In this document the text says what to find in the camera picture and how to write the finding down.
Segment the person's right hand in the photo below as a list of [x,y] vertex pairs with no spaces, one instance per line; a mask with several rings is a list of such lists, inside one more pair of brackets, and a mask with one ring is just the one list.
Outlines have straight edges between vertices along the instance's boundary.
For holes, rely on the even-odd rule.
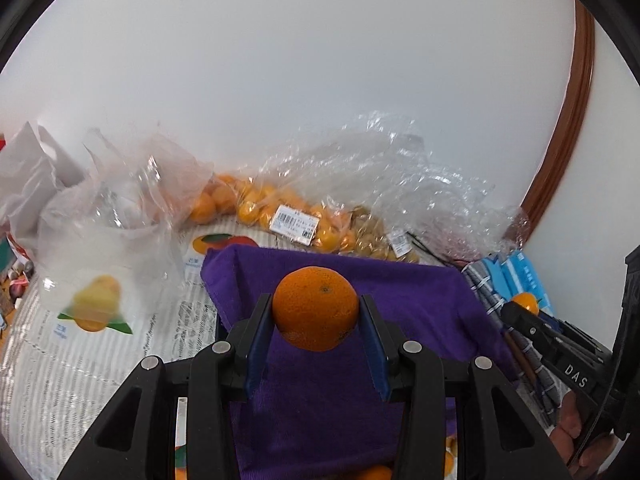
[[[582,431],[582,420],[577,408],[577,398],[574,391],[570,390],[563,398],[558,424],[549,434],[559,456],[564,463],[570,460],[574,453],[574,442]],[[608,459],[618,443],[614,434],[601,436],[594,440],[589,448],[586,448],[579,460],[568,466],[568,470],[574,479],[591,479]]]

